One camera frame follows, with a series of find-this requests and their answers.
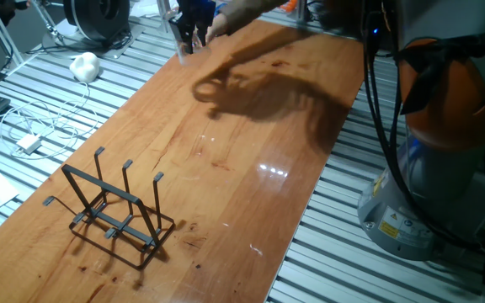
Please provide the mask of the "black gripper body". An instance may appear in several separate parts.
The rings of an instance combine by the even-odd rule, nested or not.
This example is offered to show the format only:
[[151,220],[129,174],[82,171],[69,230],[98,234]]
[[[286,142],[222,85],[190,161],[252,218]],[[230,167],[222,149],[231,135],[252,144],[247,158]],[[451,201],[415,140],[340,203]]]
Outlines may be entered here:
[[178,0],[180,19],[185,25],[211,26],[216,11],[214,0]]

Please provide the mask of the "person's bare hand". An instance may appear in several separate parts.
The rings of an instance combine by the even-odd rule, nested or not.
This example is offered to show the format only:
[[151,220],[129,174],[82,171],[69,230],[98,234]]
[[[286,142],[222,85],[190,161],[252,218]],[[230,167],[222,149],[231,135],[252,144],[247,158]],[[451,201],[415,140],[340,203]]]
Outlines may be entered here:
[[228,34],[228,18],[224,13],[217,14],[205,35],[205,43],[209,45],[215,38]]

